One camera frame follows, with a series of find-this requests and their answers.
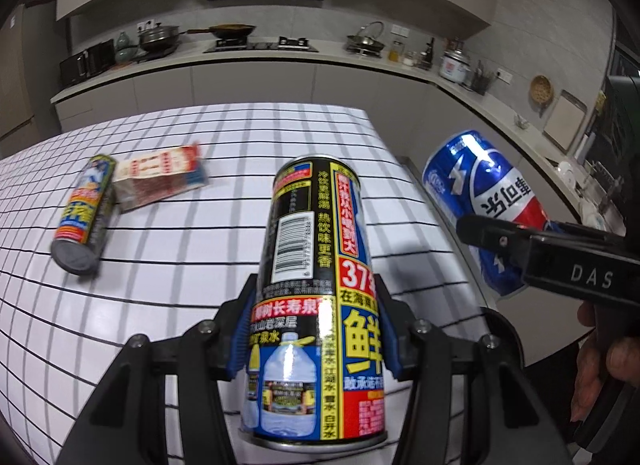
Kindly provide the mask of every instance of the rice cooker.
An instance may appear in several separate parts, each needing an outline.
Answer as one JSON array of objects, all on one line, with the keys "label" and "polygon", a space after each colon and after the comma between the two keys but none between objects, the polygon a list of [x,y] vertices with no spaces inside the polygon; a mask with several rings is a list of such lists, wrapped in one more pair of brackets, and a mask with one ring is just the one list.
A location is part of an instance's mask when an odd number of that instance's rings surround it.
[{"label": "rice cooker", "polygon": [[465,81],[466,74],[470,71],[469,57],[460,50],[447,50],[442,57],[440,76],[457,84]]}]

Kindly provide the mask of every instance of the barcode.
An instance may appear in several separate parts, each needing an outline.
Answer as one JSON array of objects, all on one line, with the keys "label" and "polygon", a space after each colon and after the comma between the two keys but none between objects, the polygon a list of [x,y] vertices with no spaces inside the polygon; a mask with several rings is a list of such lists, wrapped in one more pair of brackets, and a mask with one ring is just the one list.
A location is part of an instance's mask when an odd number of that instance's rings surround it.
[{"label": "barcode", "polygon": [[295,212],[280,218],[271,282],[312,279],[314,213]]}]

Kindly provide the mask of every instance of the hand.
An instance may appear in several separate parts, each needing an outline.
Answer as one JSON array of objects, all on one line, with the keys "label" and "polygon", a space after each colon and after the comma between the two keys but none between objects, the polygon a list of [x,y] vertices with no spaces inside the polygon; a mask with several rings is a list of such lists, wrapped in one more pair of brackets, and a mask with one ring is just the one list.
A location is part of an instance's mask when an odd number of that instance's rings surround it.
[{"label": "hand", "polygon": [[[582,303],[578,308],[578,321],[587,327],[596,325],[593,305]],[[571,421],[587,417],[602,388],[599,377],[600,352],[596,348],[595,332],[580,348],[577,363]],[[607,370],[612,377],[640,387],[640,338],[625,337],[616,341],[607,352]]]}]

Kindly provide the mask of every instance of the white countertop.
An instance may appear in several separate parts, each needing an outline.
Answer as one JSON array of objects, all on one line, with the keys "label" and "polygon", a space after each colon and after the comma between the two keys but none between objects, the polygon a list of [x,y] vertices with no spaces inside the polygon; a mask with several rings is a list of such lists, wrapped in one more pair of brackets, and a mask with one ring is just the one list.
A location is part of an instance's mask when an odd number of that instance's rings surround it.
[{"label": "white countertop", "polygon": [[[274,38],[255,38],[254,41],[270,41]],[[67,88],[55,95],[51,102],[55,104],[77,93],[84,92],[92,87],[112,82],[123,77],[135,76],[157,69],[178,67],[190,63],[207,63],[212,61],[251,60],[255,58],[269,58],[273,60],[286,59],[306,59],[319,62],[333,62],[360,68],[374,68],[391,74],[408,76],[418,80],[424,80],[441,87],[447,93],[454,95],[483,118],[496,125],[505,136],[513,140],[543,172],[553,181],[559,190],[562,191],[569,203],[575,210],[579,210],[580,197],[575,191],[570,190],[560,179],[556,169],[549,164],[546,158],[556,162],[569,160],[549,139],[544,137],[541,131],[530,126],[527,130],[522,130],[513,122],[515,112],[506,104],[495,98],[493,95],[478,95],[469,92],[458,84],[453,84],[440,77],[436,68],[432,71],[424,71],[419,68],[404,66],[401,63],[390,62],[386,58],[375,59],[354,55],[344,50],[344,45],[338,42],[328,42],[312,40],[311,44],[318,50],[314,52],[281,51],[281,50],[245,50],[229,51],[217,53],[204,53],[206,49],[213,45],[214,41],[194,41],[180,44],[177,51],[162,59],[143,62],[140,64],[129,64],[123,67],[112,68],[111,70],[98,75],[92,79],[81,82],[75,86]]]},{"label": "white countertop", "polygon": [[[99,274],[79,279],[49,245],[78,172],[97,153],[133,153],[197,141],[209,185],[117,216]],[[481,295],[438,214],[388,152],[362,111],[311,104],[226,104],[150,112],[92,125],[0,161],[0,411],[39,464],[52,464],[123,343],[135,333],[174,337],[234,299],[258,268],[271,183],[287,159],[325,152],[362,182],[374,271],[393,295],[447,333],[485,333]],[[220,384],[239,463],[388,465],[409,384],[385,372],[383,447],[348,459],[265,450],[239,439],[244,376]],[[462,378],[452,414],[463,408]],[[177,382],[167,381],[170,464],[181,463]],[[462,416],[451,421],[448,461],[459,463]]]}]

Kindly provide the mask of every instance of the table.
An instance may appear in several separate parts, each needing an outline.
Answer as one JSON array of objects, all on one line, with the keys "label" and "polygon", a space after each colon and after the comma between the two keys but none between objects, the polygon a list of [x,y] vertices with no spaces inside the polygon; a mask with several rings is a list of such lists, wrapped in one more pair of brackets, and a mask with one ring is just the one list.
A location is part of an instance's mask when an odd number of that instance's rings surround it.
[{"label": "table", "polygon": [[[49,244],[74,181],[99,152],[134,154],[197,141],[209,185],[117,216],[98,275],[66,273]],[[342,158],[357,172],[374,271],[416,315],[449,334],[486,332],[479,291],[436,212],[363,111],[307,104],[227,104],[121,118],[51,138],[0,162],[0,411],[41,464],[54,462],[75,417],[122,344],[183,333],[236,297],[258,268],[271,182],[287,159]],[[409,384],[385,371],[387,442],[365,451],[388,465]],[[244,377],[221,384],[239,463],[357,463],[265,450],[238,437]],[[462,426],[454,379],[449,459]],[[181,464],[177,384],[166,384],[168,453]]]}]

